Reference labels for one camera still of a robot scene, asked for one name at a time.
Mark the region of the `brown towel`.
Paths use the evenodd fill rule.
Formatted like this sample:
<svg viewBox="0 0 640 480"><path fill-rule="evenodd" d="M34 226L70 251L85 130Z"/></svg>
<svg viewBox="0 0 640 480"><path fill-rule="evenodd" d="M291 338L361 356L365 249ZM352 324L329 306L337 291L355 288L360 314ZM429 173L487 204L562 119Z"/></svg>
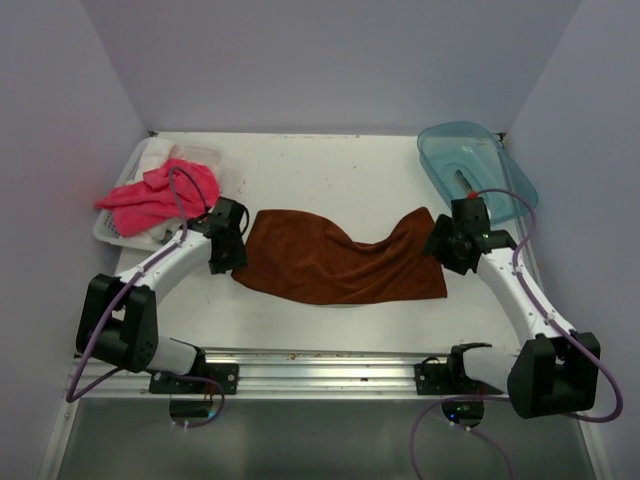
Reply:
<svg viewBox="0 0 640 480"><path fill-rule="evenodd" d="M337 224L309 212L260 211L246 242L241 285L311 305L363 305L445 298L441 265L423 254L435 222L417 208L376 243L352 240Z"/></svg>

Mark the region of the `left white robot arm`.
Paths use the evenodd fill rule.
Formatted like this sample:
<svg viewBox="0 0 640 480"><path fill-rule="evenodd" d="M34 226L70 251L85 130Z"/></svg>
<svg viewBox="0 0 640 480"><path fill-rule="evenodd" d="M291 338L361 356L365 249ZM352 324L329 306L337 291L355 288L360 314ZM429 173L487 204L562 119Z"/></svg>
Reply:
<svg viewBox="0 0 640 480"><path fill-rule="evenodd" d="M201 390L208 379L202 350L160 335L158 306L200 267L218 275L247 266L248 221L244 205L222 197L145 261L116 276L95 276L81 313L77 351L133 373L169 372L185 392Z"/></svg>

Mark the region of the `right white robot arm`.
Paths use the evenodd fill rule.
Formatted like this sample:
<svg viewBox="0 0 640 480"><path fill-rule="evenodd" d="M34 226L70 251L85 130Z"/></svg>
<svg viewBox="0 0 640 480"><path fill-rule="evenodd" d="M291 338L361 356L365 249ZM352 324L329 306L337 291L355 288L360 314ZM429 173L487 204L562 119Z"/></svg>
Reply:
<svg viewBox="0 0 640 480"><path fill-rule="evenodd" d="M480 197L454 200L440 215L423 253L454 273L476 274L515 330L516 354L486 343L452 348L445 369L451 389L468 392L479 382L508 395L522 418L586 411L595 403L600 344L579 333L535 284L511 234L491 226Z"/></svg>

